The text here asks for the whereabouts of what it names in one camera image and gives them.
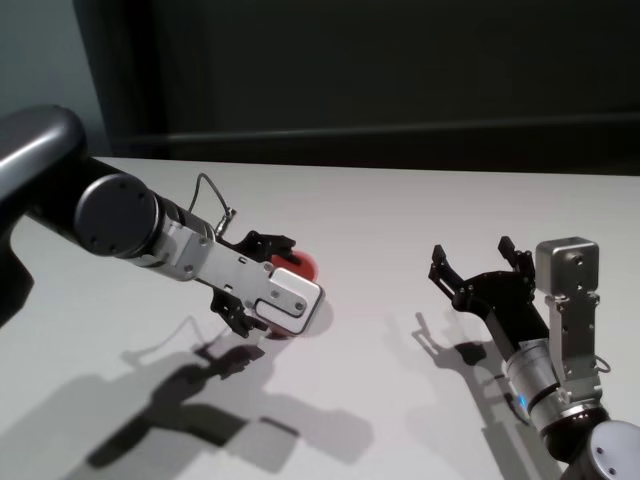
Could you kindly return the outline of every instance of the black robot arm segment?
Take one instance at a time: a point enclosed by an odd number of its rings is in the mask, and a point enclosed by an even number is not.
[[[0,270],[0,325],[32,284],[9,242],[23,214],[95,255],[210,286],[211,309],[242,336],[269,324],[299,334],[323,297],[315,283],[270,263],[273,255],[299,263],[293,240],[252,231],[237,245],[226,242],[224,228],[216,232],[134,176],[88,157],[82,126],[68,110],[9,117],[0,123],[0,148],[0,254],[10,267]]]
[[[68,110],[34,108],[0,120],[0,327],[22,308],[33,285],[11,249],[13,228],[85,150],[82,125]]]

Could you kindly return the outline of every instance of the black cylindrical joint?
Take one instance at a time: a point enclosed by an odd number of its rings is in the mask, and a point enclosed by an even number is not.
[[[144,248],[159,223],[156,196],[144,183],[93,158],[51,185],[30,216],[95,255],[117,257]]]
[[[540,436],[553,458],[570,463],[593,429],[606,420],[609,420],[609,414],[603,407],[591,408],[552,423],[540,432]]]

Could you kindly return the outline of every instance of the dark wall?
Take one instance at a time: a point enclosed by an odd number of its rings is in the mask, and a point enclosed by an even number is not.
[[[0,1],[0,116],[56,103],[76,111],[91,151],[110,149],[72,0]]]
[[[640,6],[633,0],[149,5],[172,131],[380,125],[640,105]]]

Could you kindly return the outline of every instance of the metal bracket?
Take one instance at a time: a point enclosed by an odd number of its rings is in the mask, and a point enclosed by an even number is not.
[[[568,402],[602,397],[595,356],[598,245],[579,237],[536,248],[538,288],[549,306],[549,351]]]

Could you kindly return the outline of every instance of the silver metal plate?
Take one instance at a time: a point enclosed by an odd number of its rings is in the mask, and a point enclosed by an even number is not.
[[[258,301],[256,314],[259,318],[277,325],[293,335],[301,334],[307,328],[313,313],[324,296],[322,288],[284,268],[278,268],[273,272],[271,280],[282,288],[296,292],[303,297],[307,308],[301,316],[292,317],[264,301]]]

